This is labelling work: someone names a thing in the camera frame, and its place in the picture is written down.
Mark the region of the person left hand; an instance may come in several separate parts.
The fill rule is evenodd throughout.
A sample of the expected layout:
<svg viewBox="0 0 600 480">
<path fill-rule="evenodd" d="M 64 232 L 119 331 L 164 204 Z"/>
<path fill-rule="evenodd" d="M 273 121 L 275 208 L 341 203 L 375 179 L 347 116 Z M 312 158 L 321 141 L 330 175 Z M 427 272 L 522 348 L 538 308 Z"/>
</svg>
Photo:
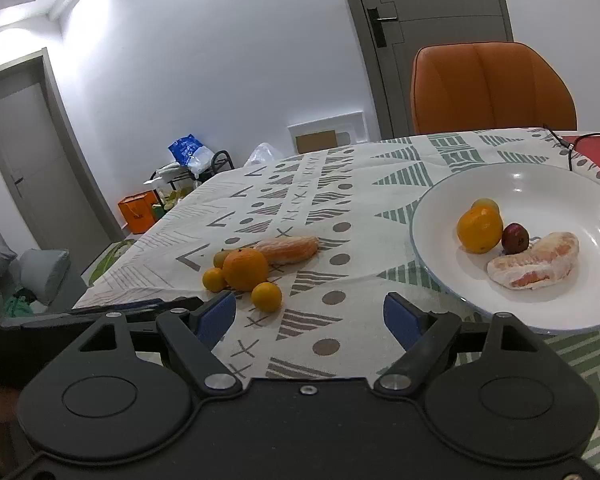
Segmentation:
<svg viewBox="0 0 600 480">
<path fill-rule="evenodd" d="M 0 479 L 33 456 L 17 420 L 19 392 L 0 388 Z"/>
</svg>

